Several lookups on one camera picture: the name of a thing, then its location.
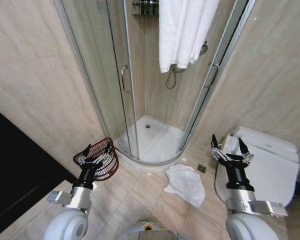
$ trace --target shower door frame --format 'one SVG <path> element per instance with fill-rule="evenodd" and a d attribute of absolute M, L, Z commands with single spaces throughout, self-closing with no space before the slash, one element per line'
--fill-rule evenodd
<path fill-rule="evenodd" d="M 56 12 L 59 16 L 59 19 L 60 19 L 60 22 L 62 24 L 63 30 L 65 32 L 67 40 L 69 41 L 70 48 L 72 50 L 72 53 L 74 55 L 74 58 L 76 60 L 77 65 L 78 65 L 79 71 L 80 71 L 80 73 L 82 75 L 82 78 L 84 80 L 85 87 L 87 88 L 87 91 L 88 91 L 89 97 L 91 99 L 93 108 L 94 108 L 94 110 L 97 114 L 98 120 L 100 122 L 102 132 L 106 137 L 110 137 L 109 132 L 107 130 L 107 126 L 105 124 L 105 121 L 104 121 L 104 118 L 103 118 L 103 115 L 102 115 L 101 108 L 100 108 L 98 100 L 97 100 L 98 98 L 96 96 L 96 93 L 95 93 L 95 91 L 93 89 L 93 86 L 92 86 L 92 83 L 90 81 L 87 69 L 85 67 L 83 57 L 81 55 L 79 46 L 78 46 L 77 41 L 76 41 L 76 37 L 75 37 L 74 32 L 72 30 L 70 21 L 69 21 L 68 16 L 67 16 L 66 9 L 65 9 L 62 1 L 63 0 L 53 0 Z M 116 49 L 115 49 L 115 43 L 114 43 L 114 39 L 113 39 L 113 30 L 112 30 L 112 25 L 111 25 L 111 20 L 110 20 L 110 13 L 109 13 L 109 9 L 108 9 L 108 0 L 104 0 L 104 1 L 106 3 L 106 7 L 107 7 L 107 15 L 108 15 L 108 21 L 109 21 L 109 25 L 110 25 L 110 33 L 111 33 L 111 36 L 112 36 L 112 45 L 113 45 L 114 57 L 115 57 L 116 67 L 117 67 L 116 71 L 119 74 L 119 69 L 121 69 L 121 68 L 120 68 L 120 66 L 118 66 L 118 62 L 117 62 L 117 58 L 116 58 Z M 126 26 L 125 10 L 123 9 L 122 11 L 123 11 L 123 17 L 124 17 L 124 19 L 123 19 L 124 26 Z M 127 32 L 125 32 L 124 37 L 126 39 L 128 39 Z M 129 73 L 128 85 L 129 85 L 129 88 L 131 89 L 131 94 L 132 94 L 131 102 L 132 102 L 132 111 L 133 111 L 133 125 L 134 125 L 134 132 L 135 132 L 134 140 L 135 140 L 135 147 L 136 147 L 136 151 L 137 151 L 136 155 L 139 158 L 138 135 L 137 135 L 137 127 L 136 127 L 135 98 L 134 98 L 134 94 L 133 94 L 134 90 L 133 90 L 132 71 L 131 71 L 131 64 L 130 64 L 131 63 L 130 51 L 128 51 L 129 50 L 128 42 L 126 42 L 126 49 L 127 49 L 127 57 L 128 57 L 128 62 L 126 64 L 128 65 L 127 69 L 130 72 Z M 121 81 L 119 80 L 119 86 L 120 86 L 120 91 L 121 91 L 120 94 L 122 96 L 122 98 L 121 98 L 122 99 L 122 107 L 123 107 L 123 112 L 124 112 L 124 120 L 125 120 L 125 127 L 126 127 L 126 133 L 127 133 L 127 137 L 128 137 L 128 144 L 129 144 L 130 154 L 133 155 L 133 151 L 132 151 L 133 143 L 132 143 L 132 140 L 130 140 L 130 137 L 129 137 L 129 130 L 128 130 L 129 125 L 128 125 L 128 119 L 127 119 L 128 117 L 125 113 L 126 112 L 126 106 L 125 106 L 125 101 L 124 101 L 124 97 L 123 97 L 123 95 L 125 93 L 124 93 L 124 91 L 122 91 L 123 90 L 122 84 L 124 84 L 123 79 Z M 128 158 L 135 159 L 133 156 L 128 155 L 124 151 L 121 151 L 121 149 L 118 149 L 117 147 L 115 149 L 117 151 L 119 151 L 122 155 L 125 155 Z"/>
<path fill-rule="evenodd" d="M 179 148 L 179 151 L 174 155 L 172 156 L 170 159 L 166 160 L 166 161 L 162 161 L 162 162 L 144 162 L 144 161 L 141 161 L 139 159 L 136 159 L 134 157 L 131 157 L 130 155 L 126 154 L 125 152 L 121 151 L 120 149 L 116 148 L 117 152 L 125 157 L 126 159 L 130 160 L 130 162 L 138 167 L 138 166 L 143 166 L 143 167 L 162 167 L 162 166 L 168 166 L 168 165 L 173 165 L 175 162 L 177 162 L 179 160 L 179 157 L 181 156 L 181 154 L 184 152 L 193 132 L 195 131 L 198 123 L 199 123 L 199 120 L 201 119 L 201 116 L 208 104 L 208 101 L 211 97 L 211 94 L 213 93 L 213 90 L 216 86 L 216 84 L 218 83 L 218 80 L 234 50 L 234 47 L 239 39 L 239 36 L 241 35 L 241 32 L 248 20 L 248 17 L 255 5 L 255 2 L 256 0 L 246 0 L 246 4 L 245 4 L 245 8 L 243 9 L 243 11 L 240 13 L 240 15 L 238 16 L 237 14 L 239 14 L 239 12 L 235 12 L 235 7 L 237 6 L 238 2 L 240 0 L 236 0 L 233 7 L 232 7 L 232 11 L 231 11 L 231 14 L 229 16 L 229 19 L 227 21 L 227 24 L 224 28 L 224 31 L 223 31 L 223 34 L 222 34 L 222 37 L 219 41 L 219 46 L 217 48 L 217 50 L 215 51 L 215 55 L 213 57 L 213 60 L 212 60 L 212 63 L 214 63 L 214 61 L 216 60 L 216 56 L 217 56 L 217 53 L 218 53 L 218 50 L 220 49 L 221 47 L 221 42 L 222 40 L 224 39 L 224 36 L 226 35 L 226 32 L 230 32 L 231 31 L 231 38 L 229 40 L 229 43 L 227 44 L 227 47 L 225 49 L 225 53 L 224 55 L 222 56 L 221 58 L 221 62 L 220 62 L 220 65 L 219 65 L 219 71 L 217 74 L 214 74 L 215 76 L 211 76 L 211 73 L 213 72 L 212 71 L 212 67 L 213 65 L 211 64 L 206 76 L 204 76 L 204 82 L 203 82 L 203 85 L 202 85 L 202 88 L 201 88 L 201 91 L 200 91 L 200 94 L 197 98 L 197 101 L 195 103 L 195 106 L 193 108 L 193 111 L 192 111 L 192 114 L 190 116 L 190 119 L 188 121 L 188 124 L 187 124 L 187 127 L 185 129 L 185 134 L 184 134 L 184 137 L 181 141 L 181 144 L 180 144 L 180 148 Z M 100 107 L 99 107 L 99 104 L 97 102 L 97 98 L 95 96 L 95 92 L 91 86 L 91 83 L 89 81 L 89 77 L 88 77 L 88 74 L 85 70 L 85 65 L 84 65 L 84 62 L 83 62 L 83 59 L 80 55 L 80 51 L 78 49 L 78 46 L 76 44 L 76 41 L 75 41 L 75 37 L 74 37 L 74 34 L 73 32 L 71 31 L 71 26 L 70 26 L 70 23 L 67 19 L 67 15 L 65 13 L 65 10 L 64 10 L 64 7 L 61 3 L 61 0 L 53 0 L 54 2 L 54 5 L 55 5 L 55 8 L 56 8 L 56 11 L 59 15 L 59 18 L 60 18 L 60 21 L 61 21 L 61 24 L 63 25 L 63 28 L 64 28 L 64 31 L 65 31 L 65 34 L 66 34 L 66 37 L 68 38 L 68 41 L 69 41 L 69 44 L 70 44 L 70 47 L 73 51 L 73 55 L 77 61 L 77 64 L 78 64 L 78 67 L 79 67 L 79 70 L 82 74 L 82 77 L 84 79 L 84 82 L 85 82 L 85 85 L 86 85 L 86 88 L 88 89 L 88 93 L 89 93 L 89 96 L 91 98 L 91 101 L 92 101 L 92 104 L 94 106 L 94 109 L 97 113 L 97 116 L 98 116 L 98 119 L 99 119 L 99 122 L 101 124 L 101 127 L 102 127 L 102 130 L 103 130 L 103 133 L 105 136 L 109 136 L 108 134 L 108 131 L 107 131 L 107 128 L 106 128 L 106 125 L 104 123 L 104 120 L 103 120 L 103 117 L 102 117 L 102 114 L 101 114 L 101 110 L 100 110 Z M 233 17 L 237 17 L 237 19 L 239 19 L 237 21 L 237 24 L 236 26 L 233 28 L 232 26 L 232 30 L 229 29 L 229 26 L 231 26 L 230 22 L 231 20 L 233 19 Z M 126 16 L 126 11 L 124 12 L 124 24 L 125 24 L 125 29 L 128 30 L 128 27 L 127 27 L 127 16 Z M 127 41 L 127 51 L 128 51 L 128 56 L 129 56 L 129 63 L 128 65 L 131 67 L 131 59 L 130 59 L 130 49 L 129 49 L 129 38 L 128 38 L 128 35 L 126 34 L 126 41 Z M 208 88 L 208 91 L 205 91 L 205 84 L 207 82 L 210 82 L 212 80 L 212 78 L 214 78 L 213 80 L 213 86 L 209 87 Z M 135 113 L 135 96 L 134 96 L 134 91 L 133 91 L 133 78 L 132 78 L 132 73 L 130 71 L 130 77 L 129 77 L 129 84 L 131 86 L 131 90 L 132 90 L 132 99 L 133 99 L 133 112 L 134 112 L 134 119 L 136 119 L 136 113 Z M 137 147 L 138 147 L 138 132 L 137 130 L 135 130 L 135 133 L 136 133 L 136 139 L 137 139 Z"/>
<path fill-rule="evenodd" d="M 227 65 L 227 62 L 234 50 L 234 47 L 239 39 L 239 36 L 241 35 L 241 32 L 255 3 L 256 0 L 246 0 L 245 2 L 243 2 L 242 0 L 236 0 L 234 2 L 232 11 L 229 15 L 218 47 L 215 51 L 210 67 L 205 76 L 199 97 L 197 98 L 190 119 L 185 128 L 185 133 L 179 146 L 180 151 L 182 151 L 187 146 L 192 134 L 195 132 L 199 120 L 201 119 L 204 110 L 206 109 L 214 88 L 218 84 L 219 78 L 222 75 L 225 66 Z"/>

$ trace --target white towel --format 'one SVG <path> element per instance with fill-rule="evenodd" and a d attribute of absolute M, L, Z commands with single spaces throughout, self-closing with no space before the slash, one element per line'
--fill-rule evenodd
<path fill-rule="evenodd" d="M 166 174 L 169 185 L 164 188 L 167 193 L 178 194 L 183 200 L 199 207 L 205 199 L 205 188 L 199 173 L 192 167 L 178 164 L 170 167 Z"/>
<path fill-rule="evenodd" d="M 194 63 L 206 39 L 220 0 L 161 0 L 159 4 L 159 63 L 161 73 L 171 64 L 186 69 Z"/>

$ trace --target shower hose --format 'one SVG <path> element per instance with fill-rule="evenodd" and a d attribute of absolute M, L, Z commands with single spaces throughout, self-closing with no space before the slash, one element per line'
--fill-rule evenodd
<path fill-rule="evenodd" d="M 179 71 L 176 70 L 177 66 L 175 64 L 172 64 L 170 68 L 171 68 L 171 72 L 170 72 L 168 78 L 165 81 L 165 86 L 166 86 L 167 89 L 173 89 L 177 84 L 177 74 L 182 73 L 184 70 L 186 70 L 186 69 L 181 69 Z M 173 82 L 172 86 L 169 86 L 170 77 L 171 77 L 172 73 L 173 73 L 173 76 L 174 76 L 174 82 Z"/>

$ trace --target floor drain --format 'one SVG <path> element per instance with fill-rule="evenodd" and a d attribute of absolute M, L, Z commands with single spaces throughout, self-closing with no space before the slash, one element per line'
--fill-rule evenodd
<path fill-rule="evenodd" d="M 207 168 L 206 168 L 205 166 L 203 166 L 203 165 L 201 165 L 201 164 L 198 164 L 197 170 L 198 170 L 199 172 L 205 174 L 205 173 L 206 173 L 206 169 L 207 169 Z"/>

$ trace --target red basket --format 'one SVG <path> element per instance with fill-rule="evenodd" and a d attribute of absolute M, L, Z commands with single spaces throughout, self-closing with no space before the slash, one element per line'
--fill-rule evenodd
<path fill-rule="evenodd" d="M 103 180 L 110 178 L 113 174 L 115 174 L 115 172 L 118 169 L 119 160 L 118 160 L 118 156 L 116 154 L 114 143 L 112 142 L 112 139 L 110 137 L 106 137 L 105 139 L 92 145 L 87 157 L 88 158 L 99 157 L 100 155 L 102 155 L 109 142 L 111 143 L 111 153 L 110 153 L 111 160 L 108 160 L 103 167 L 101 167 L 97 171 L 95 171 L 95 174 L 94 174 L 95 181 L 103 181 Z M 81 152 L 73 157 L 73 161 L 77 165 L 80 165 L 79 164 L 80 154 L 81 154 Z"/>

